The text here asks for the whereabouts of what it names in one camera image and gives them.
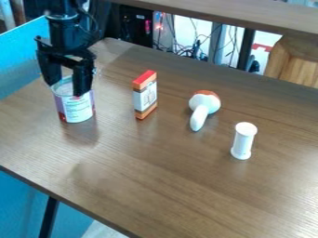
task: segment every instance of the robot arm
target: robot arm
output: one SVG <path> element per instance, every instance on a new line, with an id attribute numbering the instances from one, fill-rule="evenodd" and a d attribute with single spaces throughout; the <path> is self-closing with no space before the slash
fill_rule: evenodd
<path id="1" fill-rule="evenodd" d="M 61 80 L 61 66 L 72 69 L 73 95 L 80 97 L 91 89 L 93 81 L 96 56 L 88 48 L 99 39 L 98 24 L 77 0 L 51 1 L 46 18 L 50 39 L 35 38 L 42 75 L 52 86 Z"/>

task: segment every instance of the tin can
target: tin can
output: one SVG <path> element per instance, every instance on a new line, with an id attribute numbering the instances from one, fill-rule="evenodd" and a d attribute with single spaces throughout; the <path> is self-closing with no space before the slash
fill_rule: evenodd
<path id="1" fill-rule="evenodd" d="M 81 97 L 73 95 L 71 76 L 64 77 L 51 87 L 57 105 L 59 118 L 66 123 L 81 123 L 95 114 L 93 90 Z"/>

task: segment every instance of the metal frame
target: metal frame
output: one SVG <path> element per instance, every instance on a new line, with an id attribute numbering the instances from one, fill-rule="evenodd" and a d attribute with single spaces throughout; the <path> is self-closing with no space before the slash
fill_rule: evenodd
<path id="1" fill-rule="evenodd" d="M 254 43 L 255 30 L 245 29 L 243 36 L 243 43 L 240 50 L 240 56 L 237 63 L 237 69 L 241 71 L 248 71 L 247 66 L 250 61 L 252 46 Z"/>
<path id="2" fill-rule="evenodd" d="M 46 213 L 44 214 L 39 238 L 49 238 L 53 231 L 55 217 L 59 209 L 59 201 L 49 197 L 46 205 Z"/>
<path id="3" fill-rule="evenodd" d="M 213 22 L 211 30 L 210 46 L 208 50 L 208 62 L 220 65 L 222 61 L 223 46 L 227 25 Z"/>

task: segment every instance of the mushroom stem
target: mushroom stem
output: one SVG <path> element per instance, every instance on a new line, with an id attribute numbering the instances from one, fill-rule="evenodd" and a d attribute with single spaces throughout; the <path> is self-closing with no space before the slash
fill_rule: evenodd
<path id="1" fill-rule="evenodd" d="M 208 108 L 205 105 L 199 105 L 194 110 L 190 119 L 190 127 L 193 131 L 200 130 L 205 124 L 205 120 L 208 115 Z"/>

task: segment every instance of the wooden shelf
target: wooden shelf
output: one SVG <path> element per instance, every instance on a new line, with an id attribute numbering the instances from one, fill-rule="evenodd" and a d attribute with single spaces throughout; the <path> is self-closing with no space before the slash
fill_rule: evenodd
<path id="1" fill-rule="evenodd" d="M 318 9 L 273 0 L 112 0 L 201 20 L 265 32 L 318 36 Z"/>

